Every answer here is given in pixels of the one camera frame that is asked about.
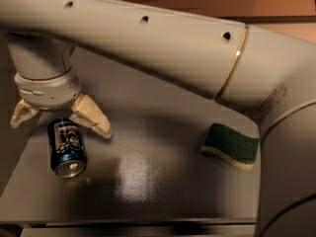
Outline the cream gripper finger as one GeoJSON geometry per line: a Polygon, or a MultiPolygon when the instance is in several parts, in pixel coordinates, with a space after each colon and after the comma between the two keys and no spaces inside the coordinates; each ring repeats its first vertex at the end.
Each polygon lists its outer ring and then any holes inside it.
{"type": "Polygon", "coordinates": [[[33,107],[24,99],[22,99],[14,109],[13,115],[10,120],[10,125],[13,128],[17,128],[23,122],[32,119],[38,114],[40,110],[36,107],[33,107]]]}
{"type": "Polygon", "coordinates": [[[88,95],[80,94],[71,105],[70,110],[72,111],[70,119],[73,122],[92,129],[104,138],[112,136],[110,121],[88,95]]]}

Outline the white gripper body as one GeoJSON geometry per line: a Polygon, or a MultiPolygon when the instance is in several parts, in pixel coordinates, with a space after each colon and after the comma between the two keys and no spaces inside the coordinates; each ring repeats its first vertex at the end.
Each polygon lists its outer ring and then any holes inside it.
{"type": "Polygon", "coordinates": [[[49,80],[30,80],[19,74],[15,75],[14,80],[20,96],[31,106],[45,111],[68,109],[81,92],[74,68],[49,80]]]}

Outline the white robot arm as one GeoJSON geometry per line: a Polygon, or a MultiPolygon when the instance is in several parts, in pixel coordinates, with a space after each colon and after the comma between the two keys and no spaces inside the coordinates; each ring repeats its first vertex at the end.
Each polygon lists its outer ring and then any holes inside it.
{"type": "Polygon", "coordinates": [[[39,111],[109,136],[76,83],[76,44],[253,120],[261,136],[256,237],[315,237],[316,45],[255,26],[118,0],[0,0],[21,100],[12,126],[39,111]]]}

